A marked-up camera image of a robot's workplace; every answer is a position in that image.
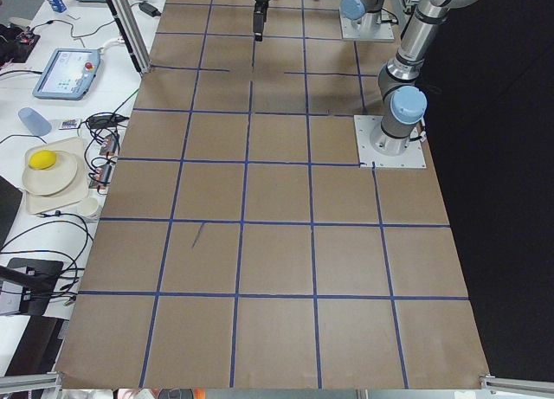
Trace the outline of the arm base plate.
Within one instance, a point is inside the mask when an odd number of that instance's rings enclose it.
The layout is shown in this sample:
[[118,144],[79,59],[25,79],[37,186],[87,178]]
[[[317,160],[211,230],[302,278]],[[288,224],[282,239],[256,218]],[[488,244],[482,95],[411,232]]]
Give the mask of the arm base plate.
[[358,20],[351,20],[341,13],[340,22],[344,40],[387,43],[395,40],[391,17],[384,10],[366,13]]
[[407,138],[388,137],[380,115],[355,115],[354,126],[361,167],[388,169],[426,169],[422,141],[414,127]]

